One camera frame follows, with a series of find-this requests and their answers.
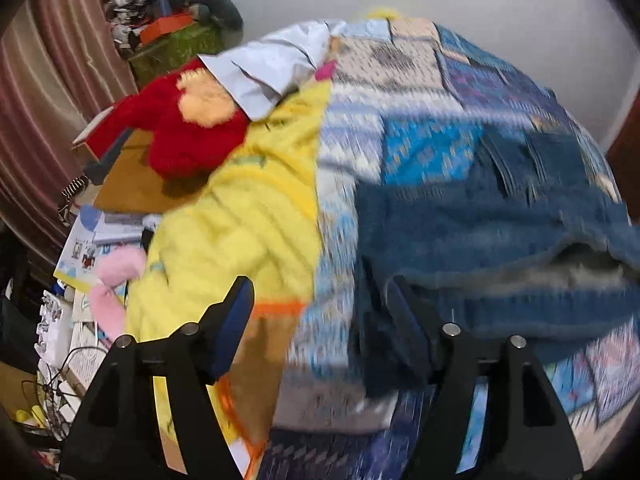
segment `patchwork quilt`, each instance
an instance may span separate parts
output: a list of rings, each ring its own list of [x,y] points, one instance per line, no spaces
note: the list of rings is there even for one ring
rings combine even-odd
[[[593,183],[620,200],[587,131],[550,89],[510,63],[424,19],[376,22],[341,38],[320,131],[315,300],[290,345],[261,480],[400,478],[430,392],[371,402],[350,365],[354,187],[359,179],[381,185],[463,179],[488,123],[513,139],[524,132],[576,136]],[[638,396],[638,324],[613,330],[546,372],[590,468]],[[486,396],[478,384],[459,471],[475,465]]]

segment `pink plush toy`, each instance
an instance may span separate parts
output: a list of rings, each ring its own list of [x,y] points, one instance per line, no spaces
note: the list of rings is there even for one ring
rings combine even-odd
[[[126,313],[112,287],[139,278],[145,272],[146,254],[141,248],[124,246],[95,264],[95,275],[102,283],[89,291],[89,308],[100,329],[110,341],[125,333]]]

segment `green box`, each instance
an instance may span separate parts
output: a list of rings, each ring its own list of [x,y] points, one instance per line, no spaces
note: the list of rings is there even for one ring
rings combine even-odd
[[[223,50],[222,35],[215,25],[192,23],[144,46],[129,58],[138,88],[180,68],[198,54]]]

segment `red plush toy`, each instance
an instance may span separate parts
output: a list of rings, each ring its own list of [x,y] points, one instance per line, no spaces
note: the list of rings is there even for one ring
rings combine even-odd
[[[244,141],[249,122],[196,58],[123,99],[103,124],[152,131],[149,165],[165,178],[177,178],[217,168]]]

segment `pile of clothes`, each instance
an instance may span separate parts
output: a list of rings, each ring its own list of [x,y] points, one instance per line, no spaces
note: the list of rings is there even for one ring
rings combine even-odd
[[[109,0],[106,17],[113,41],[122,57],[131,56],[140,44],[139,35],[155,18],[159,0]]]
[[[110,0],[106,17],[118,52],[127,58],[139,49],[145,27],[181,12],[190,13],[199,22],[242,31],[242,17],[231,0]]]

